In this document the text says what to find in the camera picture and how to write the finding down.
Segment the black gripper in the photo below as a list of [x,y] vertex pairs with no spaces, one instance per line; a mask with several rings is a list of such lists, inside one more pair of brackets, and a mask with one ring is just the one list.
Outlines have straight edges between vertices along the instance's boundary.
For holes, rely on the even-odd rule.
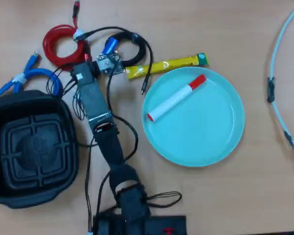
[[77,81],[78,86],[85,86],[95,81],[99,76],[97,62],[84,62],[73,66],[72,78]]

